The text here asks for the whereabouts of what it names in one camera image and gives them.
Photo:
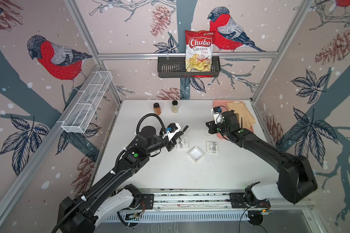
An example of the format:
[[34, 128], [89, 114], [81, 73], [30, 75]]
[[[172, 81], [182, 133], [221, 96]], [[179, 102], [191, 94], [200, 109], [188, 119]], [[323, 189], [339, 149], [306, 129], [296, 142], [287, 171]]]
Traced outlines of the white lift-off box lid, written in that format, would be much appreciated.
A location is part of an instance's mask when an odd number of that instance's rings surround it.
[[206, 142], [206, 151], [207, 151], [207, 153], [218, 154], [219, 153], [218, 142], [207, 141]]

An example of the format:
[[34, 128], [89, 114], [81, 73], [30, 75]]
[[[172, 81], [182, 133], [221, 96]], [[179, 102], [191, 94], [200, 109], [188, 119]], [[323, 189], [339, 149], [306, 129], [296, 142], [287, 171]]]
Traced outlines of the white jewelry box base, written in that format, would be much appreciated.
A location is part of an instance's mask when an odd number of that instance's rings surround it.
[[188, 155], [195, 163], [197, 163], [204, 157], [205, 153], [203, 153], [199, 147], [194, 147], [188, 152]]

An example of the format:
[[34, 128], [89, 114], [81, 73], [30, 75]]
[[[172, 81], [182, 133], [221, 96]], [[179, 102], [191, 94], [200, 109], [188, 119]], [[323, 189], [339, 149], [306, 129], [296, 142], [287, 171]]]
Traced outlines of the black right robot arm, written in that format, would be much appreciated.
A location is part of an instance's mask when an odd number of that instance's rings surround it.
[[245, 188], [244, 199], [255, 206], [266, 199], [284, 198], [297, 204], [318, 189], [309, 160], [283, 152], [257, 137], [251, 130], [242, 128], [234, 111], [222, 111], [218, 106], [211, 110], [214, 120], [206, 122], [209, 134], [219, 133], [226, 140], [246, 149], [267, 162], [279, 174], [278, 180], [256, 182]]

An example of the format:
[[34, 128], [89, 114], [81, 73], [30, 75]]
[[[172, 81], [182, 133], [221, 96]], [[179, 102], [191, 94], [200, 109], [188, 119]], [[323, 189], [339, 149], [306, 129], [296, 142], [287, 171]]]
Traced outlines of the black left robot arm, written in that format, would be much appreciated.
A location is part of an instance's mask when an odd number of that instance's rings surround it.
[[60, 203], [52, 232], [93, 233], [113, 213], [139, 207], [142, 193], [138, 188], [129, 184], [119, 192], [116, 189], [163, 148], [171, 151], [187, 129], [188, 126], [182, 128], [178, 123], [165, 126], [153, 113], [143, 116], [137, 124], [135, 138], [119, 153], [115, 166], [87, 191]]

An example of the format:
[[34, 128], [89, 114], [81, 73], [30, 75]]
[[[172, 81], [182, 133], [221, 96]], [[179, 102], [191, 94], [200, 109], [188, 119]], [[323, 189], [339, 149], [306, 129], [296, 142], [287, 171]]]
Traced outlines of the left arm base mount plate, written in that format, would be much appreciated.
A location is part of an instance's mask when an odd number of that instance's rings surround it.
[[154, 206], [154, 194], [140, 194], [134, 196], [133, 202], [126, 208], [126, 210], [142, 211], [152, 210]]

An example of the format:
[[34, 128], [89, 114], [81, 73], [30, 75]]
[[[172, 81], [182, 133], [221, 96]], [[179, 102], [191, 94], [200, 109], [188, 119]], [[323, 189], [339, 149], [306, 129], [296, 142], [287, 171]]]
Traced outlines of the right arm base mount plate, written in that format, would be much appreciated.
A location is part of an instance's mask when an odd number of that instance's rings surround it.
[[270, 208], [271, 204], [268, 199], [258, 200], [250, 193], [235, 192], [229, 193], [229, 199], [233, 209], [252, 208]]

